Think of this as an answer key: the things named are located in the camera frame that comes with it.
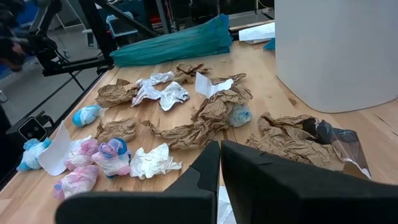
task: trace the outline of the floor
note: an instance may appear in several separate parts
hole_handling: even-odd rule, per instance
[[[99,54],[100,50],[86,46],[85,35],[81,33],[82,30],[82,26],[56,30],[49,32],[49,37],[56,41],[60,52],[64,49],[68,50],[70,60],[78,60]],[[42,69],[42,66],[37,64],[37,60],[33,58],[25,63],[21,72],[9,74],[0,80],[0,90],[8,98],[8,101],[2,103],[1,106],[4,108],[11,124],[18,122],[70,79],[69,74],[44,77]],[[86,88],[96,77],[96,69],[91,68],[82,71],[77,76],[77,79]],[[34,115],[44,110],[47,115],[56,120],[82,92],[72,80],[36,110]]]

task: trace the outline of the wooden tabletop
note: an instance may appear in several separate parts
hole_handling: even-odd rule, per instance
[[[114,68],[108,71],[93,89],[82,99],[80,104],[65,120],[65,125],[72,139],[81,139],[96,134],[97,119],[94,123],[77,128],[72,124],[73,113],[87,105],[95,104],[98,89],[106,84],[116,83],[117,78],[135,82],[139,78],[148,78],[151,73],[175,70],[180,62],[190,64],[205,63],[212,67],[212,77],[227,77],[237,73],[247,73],[241,80],[251,91],[254,98],[249,102],[253,120],[240,128],[229,128],[218,134],[217,140],[229,139],[242,144],[251,133],[259,135],[257,119],[265,111],[274,118],[309,114],[325,119],[337,128],[355,130],[362,143],[373,179],[378,182],[398,184],[398,102],[348,113],[326,114],[310,109],[299,100],[275,75],[274,52],[266,52],[263,44],[248,45],[234,42],[230,54],[214,55],[203,58],[167,62],[154,66]],[[168,83],[159,85],[163,89]],[[151,120],[160,129],[172,129],[182,124],[191,123],[191,114],[198,109],[204,96],[195,92],[192,84],[184,84],[191,98],[182,105],[164,112],[156,101],[143,101],[131,108],[130,103],[110,108],[105,113],[105,122],[119,120],[128,116],[137,119]],[[151,135],[147,127],[137,125],[135,140],[128,143],[132,153],[143,147],[146,152],[164,143],[164,139]],[[157,175],[151,179],[139,180],[128,175],[109,180],[103,173],[98,177],[94,191],[163,191],[174,182],[197,158],[201,149],[177,150],[170,154],[183,162],[182,170],[172,171],[166,175]],[[65,174],[52,177],[44,170],[19,172],[0,192],[0,223],[53,223],[55,210],[60,203],[53,197],[56,181]]]

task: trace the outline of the white tissue paper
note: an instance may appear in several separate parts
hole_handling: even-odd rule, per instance
[[[220,186],[218,189],[217,224],[236,224],[228,192],[224,186]]]
[[[179,170],[181,167],[181,162],[173,162],[173,157],[169,156],[169,146],[163,143],[148,153],[145,153],[143,148],[139,148],[130,162],[130,176],[144,180],[157,174]]]
[[[211,80],[197,72],[195,80],[195,91],[205,95],[207,98],[213,96],[216,92],[221,90],[229,90],[234,83],[234,80],[229,79],[217,85],[211,84]]]
[[[172,71],[169,71],[167,73],[156,73],[150,75],[149,79],[146,78],[140,78],[138,81],[136,81],[137,86],[144,86],[144,85],[149,85],[149,86],[154,86],[159,83],[165,83],[168,81],[171,81],[174,77],[174,73]]]
[[[136,106],[145,98],[149,98],[152,100],[157,100],[160,98],[160,91],[156,90],[153,86],[150,85],[143,85],[138,93],[137,96],[132,98],[131,106]]]
[[[261,43],[275,38],[275,22],[239,31],[239,40],[249,44]]]
[[[174,103],[183,103],[189,99],[189,92],[177,82],[172,82],[162,92],[160,97],[160,107],[168,111]]]
[[[38,161],[50,175],[60,175],[67,169],[64,162],[68,159],[69,152],[72,149],[80,147],[83,141],[89,139],[91,139],[91,136],[72,141],[64,121],[62,121],[57,135],[55,135],[51,145],[39,155]]]

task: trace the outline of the white paper sheet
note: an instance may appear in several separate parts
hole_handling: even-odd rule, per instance
[[[173,162],[173,157],[169,156],[169,146],[163,143],[148,153],[145,153],[143,148],[139,148],[130,162],[130,176],[144,180],[157,174],[179,170],[181,167],[181,162]]]
[[[275,22],[239,31],[239,40],[256,40],[255,43],[275,38]]]
[[[131,106],[138,105],[145,98],[157,100],[160,98],[160,91],[156,90],[153,86],[143,85],[139,89],[137,96],[132,98]]]
[[[197,72],[197,77],[195,80],[195,91],[205,95],[207,98],[210,98],[218,91],[229,90],[233,83],[234,80],[229,79],[223,83],[212,85],[210,79]]]
[[[169,71],[167,73],[155,73],[150,75],[149,79],[140,78],[136,81],[136,85],[143,86],[143,85],[150,85],[154,86],[159,83],[165,83],[171,81],[174,77],[174,73]]]
[[[39,155],[38,161],[43,169],[50,175],[60,175],[65,171],[65,169],[67,169],[63,163],[68,159],[70,150],[75,147],[80,147],[80,144],[83,141],[89,139],[91,139],[91,136],[72,141],[70,139],[69,132],[62,121],[57,135],[55,135],[51,145]]]
[[[217,224],[236,224],[231,202],[224,186],[220,186],[218,189]]]
[[[160,97],[160,107],[168,111],[174,103],[183,103],[189,99],[189,92],[177,82],[172,82],[162,92]]]

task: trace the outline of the white cylinder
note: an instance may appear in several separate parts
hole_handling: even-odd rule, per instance
[[[275,39],[277,76],[315,110],[398,95],[398,0],[275,0]]]

